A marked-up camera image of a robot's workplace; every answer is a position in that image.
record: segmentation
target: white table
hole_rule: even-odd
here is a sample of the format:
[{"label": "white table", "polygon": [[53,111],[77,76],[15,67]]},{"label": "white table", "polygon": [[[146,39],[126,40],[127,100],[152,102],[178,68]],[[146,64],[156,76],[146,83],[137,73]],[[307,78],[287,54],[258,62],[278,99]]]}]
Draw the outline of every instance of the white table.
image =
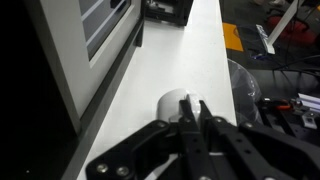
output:
[{"label": "white table", "polygon": [[219,1],[195,0],[185,28],[146,22],[137,48],[78,176],[85,166],[156,118],[157,102],[177,88],[195,90],[213,115],[235,124]]}]

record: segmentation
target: screw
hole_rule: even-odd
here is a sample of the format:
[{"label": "screw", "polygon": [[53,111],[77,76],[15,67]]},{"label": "screw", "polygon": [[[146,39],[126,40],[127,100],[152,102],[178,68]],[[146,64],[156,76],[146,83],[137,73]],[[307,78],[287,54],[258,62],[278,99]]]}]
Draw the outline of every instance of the screw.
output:
[{"label": "screw", "polygon": [[97,171],[98,171],[99,173],[105,173],[105,172],[108,171],[108,166],[107,166],[106,164],[99,164],[99,165],[97,166]]},{"label": "screw", "polygon": [[273,177],[266,177],[266,178],[264,178],[264,180],[276,180],[276,179]]},{"label": "screw", "polygon": [[245,123],[245,125],[247,126],[247,127],[249,127],[249,128],[252,128],[253,127],[253,125],[251,124],[251,123]]},{"label": "screw", "polygon": [[211,179],[209,177],[207,177],[207,176],[201,176],[199,178],[199,180],[211,180]]},{"label": "screw", "polygon": [[125,166],[121,166],[117,169],[117,174],[119,176],[126,176],[129,174],[129,169]]},{"label": "screw", "polygon": [[158,122],[158,124],[157,124],[159,127],[165,127],[166,126],[166,124],[165,123],[163,123],[163,122]]}]

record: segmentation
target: black floor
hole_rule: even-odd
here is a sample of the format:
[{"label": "black floor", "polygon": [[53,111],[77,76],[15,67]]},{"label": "black floor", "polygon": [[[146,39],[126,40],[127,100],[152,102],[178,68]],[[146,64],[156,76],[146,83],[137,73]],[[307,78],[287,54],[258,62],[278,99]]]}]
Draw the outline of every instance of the black floor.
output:
[{"label": "black floor", "polygon": [[[288,6],[289,4],[286,4],[279,9],[286,10]],[[220,0],[220,8],[223,22],[237,25],[239,37],[244,48],[244,52],[227,49],[227,56],[247,69],[268,70],[305,57],[320,55],[320,49],[315,45],[303,47],[283,39],[278,39],[274,43],[275,55],[265,53],[255,25],[260,24],[267,34],[271,33],[272,29],[268,29],[265,23],[268,16],[266,12],[272,8],[268,4],[268,0],[265,0],[262,6],[251,3],[250,0]],[[308,16],[306,12],[308,9],[306,7],[300,8],[298,17],[305,19]],[[314,10],[306,19],[306,22],[310,25],[312,31],[320,33],[320,23],[317,18],[320,19],[320,12]],[[263,54],[263,57],[254,59],[253,57],[257,54]],[[290,68],[300,70],[306,68],[319,69],[320,58],[310,58],[309,61],[293,64]]]}]

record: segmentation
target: clear plastic bag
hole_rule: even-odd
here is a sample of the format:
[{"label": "clear plastic bag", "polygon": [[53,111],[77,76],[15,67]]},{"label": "clear plastic bag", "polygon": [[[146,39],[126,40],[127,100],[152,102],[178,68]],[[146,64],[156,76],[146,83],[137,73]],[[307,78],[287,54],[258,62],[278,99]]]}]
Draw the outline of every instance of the clear plastic bag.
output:
[{"label": "clear plastic bag", "polygon": [[261,91],[256,79],[241,65],[228,59],[237,123],[257,121],[262,123],[256,102]]}]

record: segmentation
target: red object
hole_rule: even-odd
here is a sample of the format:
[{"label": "red object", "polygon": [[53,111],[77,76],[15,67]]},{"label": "red object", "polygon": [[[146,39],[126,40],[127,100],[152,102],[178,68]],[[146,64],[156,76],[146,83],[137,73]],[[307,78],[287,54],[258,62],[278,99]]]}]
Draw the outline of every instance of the red object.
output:
[{"label": "red object", "polygon": [[[269,28],[274,29],[279,21],[281,16],[274,16],[268,19],[267,25]],[[291,43],[302,46],[310,46],[315,42],[316,34],[310,29],[304,31],[306,25],[296,21],[294,27],[292,23],[288,23],[285,29],[281,32],[279,38],[289,41],[291,38]]]}]

